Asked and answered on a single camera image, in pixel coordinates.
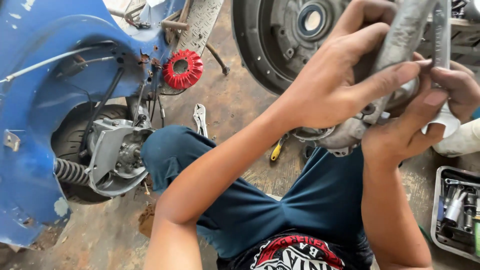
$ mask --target dirty floor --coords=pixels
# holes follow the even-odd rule
[[[276,97],[263,90],[241,67],[240,57],[230,30],[230,1],[225,0],[209,40],[231,72],[228,76],[208,50],[205,50],[204,73],[200,81],[185,93],[162,97],[166,124],[196,128],[192,113],[195,103],[207,108],[208,134],[217,143],[227,140],[255,117]],[[160,118],[154,120],[160,127]],[[245,179],[265,193],[283,196],[300,174],[301,143],[291,139],[272,166],[265,153],[247,172]],[[433,151],[405,162],[402,167],[404,186],[415,217],[430,230],[435,172],[439,166],[452,165],[480,171],[480,155],[445,159]],[[148,239],[137,231],[137,219],[147,203],[154,200],[143,190],[132,190],[109,202],[83,206],[71,204],[74,214],[59,242],[48,251],[26,250],[13,255],[3,270],[140,270]],[[215,270],[214,249],[199,239],[205,270]],[[479,265],[431,246],[434,268],[439,270],[478,269]]]

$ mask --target wrench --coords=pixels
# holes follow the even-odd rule
[[[439,0],[433,9],[433,66],[450,69],[450,44],[451,44],[451,22],[452,2],[451,0]],[[440,123],[445,126],[444,138],[449,137],[460,128],[460,120],[457,119],[448,106],[448,101],[442,106],[437,116],[422,128],[422,133],[427,134],[428,125]]]
[[[445,183],[446,184],[462,184],[462,185],[468,185],[468,186],[480,188],[480,184],[464,182],[464,181],[454,180],[450,178],[445,178]]]
[[[197,133],[208,138],[207,125],[205,123],[206,109],[202,104],[197,103],[193,111],[193,119],[197,123]]]

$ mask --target rear shock absorber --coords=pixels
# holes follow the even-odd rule
[[[85,173],[87,166],[68,160],[57,159],[55,174],[59,181],[88,186],[88,174]]]

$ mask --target chipped paint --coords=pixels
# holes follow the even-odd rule
[[[9,13],[9,14],[10,14],[10,16],[12,16],[12,17],[15,18],[15,19],[21,19],[21,18],[22,18],[22,17],[21,17],[20,15],[18,15],[18,14],[13,14],[13,13]]]
[[[22,6],[27,10],[30,11],[32,9],[33,3],[35,0],[26,0],[25,4],[22,4]]]
[[[63,197],[60,197],[54,204],[53,204],[55,213],[57,215],[63,217],[67,214],[68,212],[68,204],[67,201]]]

